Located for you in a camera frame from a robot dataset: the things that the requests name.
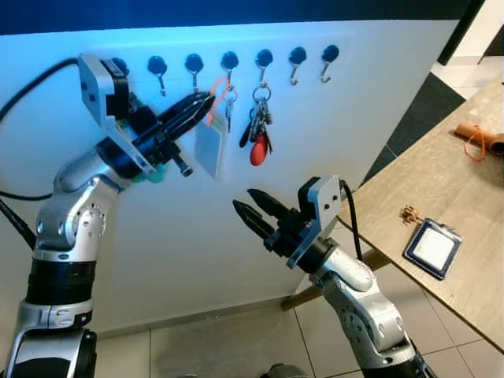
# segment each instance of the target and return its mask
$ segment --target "cable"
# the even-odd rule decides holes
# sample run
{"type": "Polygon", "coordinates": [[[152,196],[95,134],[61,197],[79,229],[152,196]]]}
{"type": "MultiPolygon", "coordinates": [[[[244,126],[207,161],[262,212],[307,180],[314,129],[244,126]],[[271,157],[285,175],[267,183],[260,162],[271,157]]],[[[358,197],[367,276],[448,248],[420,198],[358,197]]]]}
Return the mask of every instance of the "cable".
{"type": "MultiPolygon", "coordinates": [[[[79,62],[77,61],[77,58],[71,57],[69,59],[65,59],[64,61],[61,61],[57,63],[56,65],[53,65],[46,71],[42,72],[40,75],[38,75],[36,78],[34,78],[30,83],[22,87],[1,109],[0,109],[0,123],[3,121],[3,119],[6,117],[7,113],[26,95],[28,94],[31,90],[33,90],[35,87],[37,87],[39,84],[41,84],[45,79],[47,79],[49,76],[53,75],[54,73],[58,72],[59,70],[63,69],[64,67],[68,67],[69,65],[78,65],[79,62]]],[[[7,193],[4,191],[0,191],[0,195],[3,197],[11,198],[11,199],[17,199],[20,201],[42,201],[44,199],[48,199],[52,194],[48,195],[39,195],[39,196],[26,196],[26,195],[15,195],[14,193],[7,193]]]]}
{"type": "Polygon", "coordinates": [[[3,215],[6,216],[11,225],[14,226],[16,231],[20,233],[20,235],[23,237],[26,243],[33,250],[35,248],[35,242],[37,240],[37,237],[35,236],[33,231],[28,227],[26,222],[24,222],[24,220],[22,220],[19,215],[14,213],[14,210],[8,207],[6,203],[3,202],[1,199],[0,199],[0,211],[2,211],[3,215]]]}
{"type": "Polygon", "coordinates": [[[354,244],[355,252],[357,253],[357,259],[364,261],[362,258],[361,243],[359,242],[359,231],[357,229],[357,214],[355,213],[355,203],[354,197],[352,196],[352,191],[345,180],[339,181],[343,185],[345,190],[346,198],[348,199],[348,205],[350,207],[350,218],[352,220],[352,233],[354,234],[354,244]]]}

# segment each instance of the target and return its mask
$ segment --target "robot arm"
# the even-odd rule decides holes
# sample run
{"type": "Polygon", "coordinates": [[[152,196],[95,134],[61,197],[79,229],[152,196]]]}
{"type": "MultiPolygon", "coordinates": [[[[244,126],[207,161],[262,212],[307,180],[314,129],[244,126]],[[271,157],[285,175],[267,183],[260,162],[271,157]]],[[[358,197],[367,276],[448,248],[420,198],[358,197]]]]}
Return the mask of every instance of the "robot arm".
{"type": "Polygon", "coordinates": [[[210,110],[215,97],[192,94],[156,116],[129,92],[125,68],[79,58],[83,101],[108,135],[67,164],[39,212],[28,291],[20,303],[4,378],[92,378],[96,334],[91,290],[109,207],[140,173],[174,160],[192,173],[175,141],[210,110]]]}
{"type": "Polygon", "coordinates": [[[278,229],[253,207],[234,201],[236,212],[258,234],[267,250],[287,258],[309,273],[336,311],[358,364],[366,378],[436,378],[408,337],[399,311],[380,292],[376,277],[363,262],[352,258],[328,238],[341,210],[336,176],[314,177],[298,191],[299,208],[287,209],[264,191],[249,194],[278,229]]]}

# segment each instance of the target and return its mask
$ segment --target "black floor mat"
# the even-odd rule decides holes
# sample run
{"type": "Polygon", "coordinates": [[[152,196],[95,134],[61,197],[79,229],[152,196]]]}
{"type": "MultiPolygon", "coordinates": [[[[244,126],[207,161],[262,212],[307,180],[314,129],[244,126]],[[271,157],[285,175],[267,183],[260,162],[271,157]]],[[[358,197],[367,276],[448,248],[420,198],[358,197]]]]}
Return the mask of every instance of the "black floor mat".
{"type": "Polygon", "coordinates": [[[387,141],[390,149],[387,146],[382,149],[363,183],[391,163],[395,159],[394,154],[402,154],[464,101],[462,96],[438,79],[436,75],[429,73],[417,96],[387,141]]]}

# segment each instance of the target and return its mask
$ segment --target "white wall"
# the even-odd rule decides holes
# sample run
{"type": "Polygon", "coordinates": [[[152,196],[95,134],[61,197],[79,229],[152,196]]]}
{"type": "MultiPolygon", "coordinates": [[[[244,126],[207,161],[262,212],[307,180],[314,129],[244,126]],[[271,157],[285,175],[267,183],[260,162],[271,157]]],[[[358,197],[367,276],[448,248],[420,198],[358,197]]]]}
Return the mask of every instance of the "white wall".
{"type": "MultiPolygon", "coordinates": [[[[232,133],[218,183],[196,167],[184,179],[170,165],[160,184],[131,187],[109,216],[94,286],[91,327],[102,331],[208,309],[280,297],[293,292],[300,272],[292,272],[234,214],[232,199],[250,201],[249,187],[271,192],[296,206],[298,187],[311,176],[339,174],[352,187],[361,182],[413,100],[453,31],[455,21],[347,21],[241,25],[215,28],[84,31],[0,37],[0,103],[46,67],[82,51],[121,56],[130,65],[132,90],[157,110],[191,92],[184,58],[199,52],[205,68],[201,88],[223,71],[226,50],[240,66],[233,76],[239,92],[232,133]],[[341,58],[323,85],[321,51],[341,47],[341,58]],[[298,45],[308,60],[289,84],[290,50],[298,45]],[[266,72],[275,148],[258,168],[239,138],[253,105],[258,81],[255,54],[272,50],[266,72]],[[160,54],[168,62],[168,96],[159,95],[146,60],[160,54]]],[[[0,187],[24,194],[51,190],[51,180],[69,159],[89,149],[102,133],[80,101],[76,69],[58,73],[35,89],[0,130],[0,187]]],[[[191,158],[194,133],[183,138],[191,158]]],[[[33,226],[39,204],[10,202],[33,226]]],[[[30,254],[0,218],[0,354],[10,341],[17,303],[24,297],[30,254]]]]}
{"type": "Polygon", "coordinates": [[[504,24],[504,2],[486,0],[448,65],[475,65],[504,24]]]}

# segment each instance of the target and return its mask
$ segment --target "red key fob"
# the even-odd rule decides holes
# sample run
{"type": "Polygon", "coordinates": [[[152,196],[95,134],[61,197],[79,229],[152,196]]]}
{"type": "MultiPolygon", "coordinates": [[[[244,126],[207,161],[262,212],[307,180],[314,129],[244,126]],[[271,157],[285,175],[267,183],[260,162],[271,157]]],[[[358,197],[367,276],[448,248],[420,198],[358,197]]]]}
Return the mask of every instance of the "red key fob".
{"type": "Polygon", "coordinates": [[[253,166],[261,165],[266,159],[266,155],[268,154],[268,142],[264,135],[258,136],[257,142],[252,147],[252,151],[250,152],[250,163],[253,166]]]}

